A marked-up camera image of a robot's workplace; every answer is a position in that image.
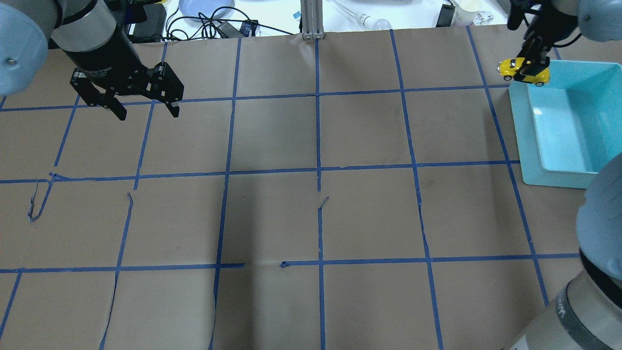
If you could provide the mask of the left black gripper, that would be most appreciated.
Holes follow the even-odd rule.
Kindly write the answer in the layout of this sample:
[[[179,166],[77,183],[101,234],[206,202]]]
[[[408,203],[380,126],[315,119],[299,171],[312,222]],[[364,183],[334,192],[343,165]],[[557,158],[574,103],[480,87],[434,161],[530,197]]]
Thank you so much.
[[[69,84],[89,106],[109,109],[120,121],[127,110],[117,97],[139,95],[162,102],[173,118],[180,113],[184,84],[167,62],[145,66],[126,34],[112,31],[100,46],[87,51],[70,51],[76,65]]]

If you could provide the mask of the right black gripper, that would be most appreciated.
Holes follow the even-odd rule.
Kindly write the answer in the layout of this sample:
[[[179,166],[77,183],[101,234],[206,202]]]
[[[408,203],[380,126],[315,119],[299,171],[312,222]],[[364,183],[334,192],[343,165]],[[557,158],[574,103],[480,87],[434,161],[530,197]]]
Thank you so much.
[[[526,14],[534,17],[527,24],[524,42],[515,58],[515,81],[535,81],[538,74],[549,68],[549,52],[554,47],[567,47],[578,38],[566,40],[578,28],[578,17],[573,9],[564,9],[555,0],[511,0],[507,28],[515,31],[526,21]]]

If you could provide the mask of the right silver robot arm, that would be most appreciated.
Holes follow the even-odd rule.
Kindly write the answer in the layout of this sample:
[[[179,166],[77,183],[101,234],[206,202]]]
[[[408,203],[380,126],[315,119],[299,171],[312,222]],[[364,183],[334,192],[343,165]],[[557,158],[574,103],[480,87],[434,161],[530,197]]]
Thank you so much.
[[[507,350],[621,348],[621,65],[551,61],[578,33],[621,39],[619,0],[511,0],[507,28],[533,14],[524,42],[498,71],[509,88],[526,184],[584,188],[577,213],[582,270]]]

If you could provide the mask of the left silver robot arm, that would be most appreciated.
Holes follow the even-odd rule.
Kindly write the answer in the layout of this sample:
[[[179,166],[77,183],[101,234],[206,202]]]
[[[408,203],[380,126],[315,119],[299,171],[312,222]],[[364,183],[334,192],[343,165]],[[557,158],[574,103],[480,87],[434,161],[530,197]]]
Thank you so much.
[[[69,84],[88,106],[109,109],[121,121],[118,97],[162,102],[174,118],[184,84],[166,62],[146,67],[104,0],[3,0],[0,3],[0,90],[24,91],[53,41],[75,64]]]

